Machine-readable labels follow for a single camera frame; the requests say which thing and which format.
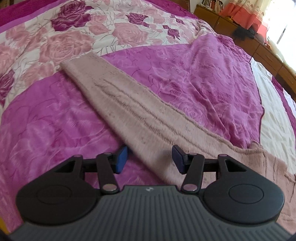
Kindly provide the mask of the pink knitted cardigan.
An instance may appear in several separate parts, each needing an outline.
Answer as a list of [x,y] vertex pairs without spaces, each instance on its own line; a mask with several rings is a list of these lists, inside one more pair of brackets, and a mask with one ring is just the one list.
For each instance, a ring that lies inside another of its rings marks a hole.
[[285,204],[278,222],[295,231],[295,175],[261,144],[254,141],[248,149],[234,146],[93,53],[64,61],[61,67],[113,132],[161,180],[178,186],[184,180],[171,158],[175,144],[207,158],[228,154],[283,190]]

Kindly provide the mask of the purple floral bedspread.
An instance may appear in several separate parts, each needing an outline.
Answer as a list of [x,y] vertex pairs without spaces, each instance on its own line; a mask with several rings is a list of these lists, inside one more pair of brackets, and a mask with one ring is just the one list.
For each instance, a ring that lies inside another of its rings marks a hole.
[[295,232],[295,102],[227,36],[171,1],[24,1],[1,10],[1,219],[65,159],[121,145],[120,185],[180,186],[171,147],[234,157],[285,194]]

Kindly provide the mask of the long wooden low cabinet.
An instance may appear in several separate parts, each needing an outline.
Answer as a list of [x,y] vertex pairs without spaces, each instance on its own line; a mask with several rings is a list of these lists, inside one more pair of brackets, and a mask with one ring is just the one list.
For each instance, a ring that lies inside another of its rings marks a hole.
[[251,39],[246,37],[244,40],[241,40],[238,37],[235,37],[233,32],[238,27],[236,24],[201,5],[197,5],[194,14],[198,18],[205,20],[215,32],[231,37],[237,46],[241,47],[256,61],[262,63],[292,96],[292,99],[295,99],[295,74],[293,74],[288,67],[280,61],[279,57],[272,53],[267,45],[260,42],[257,38]]

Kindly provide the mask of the black garment on cabinet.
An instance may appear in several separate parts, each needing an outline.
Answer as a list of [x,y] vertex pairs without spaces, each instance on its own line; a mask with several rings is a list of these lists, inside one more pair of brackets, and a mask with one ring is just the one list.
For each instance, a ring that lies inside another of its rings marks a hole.
[[238,26],[232,33],[235,39],[239,39],[241,41],[244,41],[246,38],[254,39],[256,34],[257,32],[255,32],[253,27],[250,27],[249,29],[245,29],[241,26]]

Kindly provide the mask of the row of books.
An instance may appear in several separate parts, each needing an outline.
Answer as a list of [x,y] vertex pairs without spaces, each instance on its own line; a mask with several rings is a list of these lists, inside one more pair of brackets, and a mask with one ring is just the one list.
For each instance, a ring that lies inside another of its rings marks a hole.
[[224,5],[224,2],[217,1],[217,0],[202,0],[201,5],[206,8],[215,9],[215,8],[222,8]]

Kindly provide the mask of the orange floral curtain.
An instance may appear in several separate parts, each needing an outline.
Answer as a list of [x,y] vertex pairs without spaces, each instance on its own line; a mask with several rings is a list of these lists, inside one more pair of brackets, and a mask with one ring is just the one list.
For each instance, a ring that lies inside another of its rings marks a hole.
[[231,18],[245,29],[253,27],[257,33],[265,36],[267,23],[263,23],[263,17],[270,3],[271,0],[228,1],[220,15]]

